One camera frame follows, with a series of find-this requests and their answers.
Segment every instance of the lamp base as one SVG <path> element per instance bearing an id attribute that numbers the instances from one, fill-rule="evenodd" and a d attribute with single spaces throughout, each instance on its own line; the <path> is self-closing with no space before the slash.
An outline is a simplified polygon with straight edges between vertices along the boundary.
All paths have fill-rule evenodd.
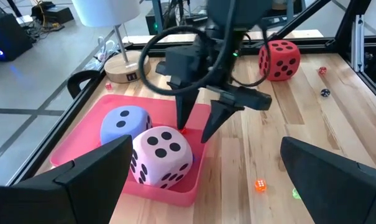
<path id="1" fill-rule="evenodd" d="M 149 57 L 145 58 L 145 74 L 140 74 L 138 69 L 139 51 L 127 51 L 128 62 L 124 61 L 122 54 L 110 58 L 104 66 L 106 75 L 114 83 L 129 83 L 140 79 L 141 75 L 147 75 L 150 72 Z"/>

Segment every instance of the wooden board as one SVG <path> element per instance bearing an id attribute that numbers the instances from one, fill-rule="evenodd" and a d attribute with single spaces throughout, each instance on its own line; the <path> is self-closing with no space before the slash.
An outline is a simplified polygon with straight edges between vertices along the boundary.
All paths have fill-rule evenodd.
<path id="1" fill-rule="evenodd" d="M 152 83 L 167 88 L 167 77 L 154 72 L 160 58 L 151 58 Z M 237 61 L 234 76 L 242 82 L 259 78 L 257 56 Z M 317 74 L 320 66 L 327 75 Z M 107 94 L 173 99 L 149 91 L 142 82 L 112 84 L 105 78 L 83 107 L 65 136 L 100 97 Z M 328 88 L 331 96 L 320 91 Z M 333 153 L 376 167 L 376 97 L 340 56 L 303 55 L 298 73 L 287 82 L 264 82 L 258 89 L 273 103 L 268 111 L 246 109 L 236 113 L 214 135 L 206 156 L 198 198 L 190 208 L 122 194 L 111 223 L 313 223 L 294 188 L 280 157 L 282 137 L 295 138 Z M 209 103 L 217 94 L 201 90 L 198 102 Z M 39 173 L 49 170 L 45 162 Z M 254 190 L 263 178 L 268 189 Z"/>

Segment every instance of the pink die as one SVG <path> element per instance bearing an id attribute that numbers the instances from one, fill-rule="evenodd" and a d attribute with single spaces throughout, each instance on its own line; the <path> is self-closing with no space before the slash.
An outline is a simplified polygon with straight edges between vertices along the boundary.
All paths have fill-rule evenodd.
<path id="1" fill-rule="evenodd" d="M 193 155 L 188 141 L 176 129 L 159 126 L 138 135 L 131 171 L 137 182 L 168 189 L 190 170 Z"/>

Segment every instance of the white lampshade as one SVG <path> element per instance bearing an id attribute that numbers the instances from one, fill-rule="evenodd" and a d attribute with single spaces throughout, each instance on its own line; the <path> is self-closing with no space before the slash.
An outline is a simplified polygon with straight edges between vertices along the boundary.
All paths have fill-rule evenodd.
<path id="1" fill-rule="evenodd" d="M 139 0 L 72 0 L 84 26 L 110 27 L 139 15 Z"/>

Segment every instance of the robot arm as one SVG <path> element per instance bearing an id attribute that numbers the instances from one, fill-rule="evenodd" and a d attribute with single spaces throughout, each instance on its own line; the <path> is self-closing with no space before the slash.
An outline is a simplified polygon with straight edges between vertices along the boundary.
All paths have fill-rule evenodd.
<path id="1" fill-rule="evenodd" d="M 178 129 L 185 127 L 199 94 L 199 88 L 207 88 L 220 94 L 218 100 L 211 102 L 211 113 L 201 142 L 206 142 L 226 120 L 236 111 L 244 110 L 245 106 L 254 110 L 269 109 L 272 102 L 269 95 L 247 88 L 261 84 L 266 75 L 255 83 L 243 84 L 235 80 L 231 74 L 237 58 L 234 52 L 239 51 L 245 33 L 256 24 L 260 24 L 271 6 L 272 0 L 208 0 L 208 23 L 204 32 L 188 26 L 173 27 L 156 35 L 144 47 L 139 60 L 141 72 L 144 70 L 144 58 L 150 48 L 162 38 L 179 32 L 197 34 L 190 46 L 166 49 L 165 61 L 156 67 L 157 73 L 171 76 L 167 84 L 172 90 L 158 88 L 149 83 L 146 77 L 142 77 L 143 83 L 152 91 L 175 96 Z M 270 55 L 264 27 L 263 34 Z M 241 86 L 232 86 L 233 81 Z"/>

